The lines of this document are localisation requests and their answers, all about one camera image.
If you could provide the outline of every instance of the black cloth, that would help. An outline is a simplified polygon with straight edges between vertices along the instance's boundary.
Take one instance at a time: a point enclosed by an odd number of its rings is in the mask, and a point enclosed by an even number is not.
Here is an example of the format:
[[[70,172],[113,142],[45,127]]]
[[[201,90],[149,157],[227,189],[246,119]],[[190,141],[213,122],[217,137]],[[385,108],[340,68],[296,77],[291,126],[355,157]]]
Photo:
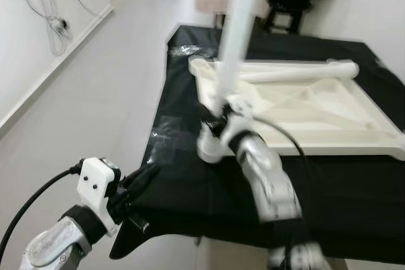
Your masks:
[[[133,202],[151,228],[141,235],[125,221],[110,257],[147,239],[176,233],[277,247],[304,241],[301,220],[259,224],[248,182],[232,157],[209,165],[196,154],[200,122],[191,55],[214,58],[221,32],[181,26],[168,43],[166,83],[143,163],[161,168]],[[247,59],[352,59],[356,81],[401,129],[405,88],[360,42],[255,33]],[[389,156],[311,156],[309,176],[298,157],[283,157],[312,239],[325,255],[404,264],[404,163]]]

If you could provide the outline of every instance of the gray floor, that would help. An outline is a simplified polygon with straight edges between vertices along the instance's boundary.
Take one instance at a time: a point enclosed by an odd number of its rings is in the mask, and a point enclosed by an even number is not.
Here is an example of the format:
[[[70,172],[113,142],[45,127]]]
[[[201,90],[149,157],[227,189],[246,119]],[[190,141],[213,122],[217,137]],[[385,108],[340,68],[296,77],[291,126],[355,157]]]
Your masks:
[[[109,157],[123,174],[138,168],[165,79],[166,40],[180,23],[213,21],[211,15],[194,10],[193,0],[119,3],[122,6],[0,140],[0,235],[33,191],[81,157]],[[1,269],[18,269],[27,243],[78,203],[76,184],[77,177],[65,178],[33,205],[14,232]],[[220,242],[208,246],[207,240],[197,249],[194,240],[184,236],[153,239],[127,258],[111,261],[112,241],[103,238],[80,269],[265,268],[264,250]]]

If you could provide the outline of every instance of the black robotic arm cable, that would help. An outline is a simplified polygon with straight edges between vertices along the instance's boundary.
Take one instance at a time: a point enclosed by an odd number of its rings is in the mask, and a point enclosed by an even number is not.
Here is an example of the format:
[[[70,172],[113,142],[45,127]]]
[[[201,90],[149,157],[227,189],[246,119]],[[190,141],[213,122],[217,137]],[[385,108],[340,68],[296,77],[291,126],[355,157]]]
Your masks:
[[[4,233],[4,236],[1,240],[0,243],[0,266],[1,266],[1,260],[4,255],[4,251],[6,250],[6,246],[8,243],[8,240],[10,239],[10,236],[15,229],[16,225],[24,215],[24,213],[28,210],[28,208],[32,205],[32,203],[35,202],[35,200],[41,196],[42,193],[44,193],[50,186],[52,186],[54,183],[56,183],[58,180],[64,178],[66,175],[74,175],[74,174],[80,174],[81,171],[81,163],[76,164],[75,166],[71,167],[70,169],[56,175],[54,178],[49,180],[45,185],[40,187],[36,193],[31,196],[26,203],[21,207],[21,209],[17,212],[17,214],[14,216],[13,220],[10,222],[9,226],[7,227],[6,232]]]

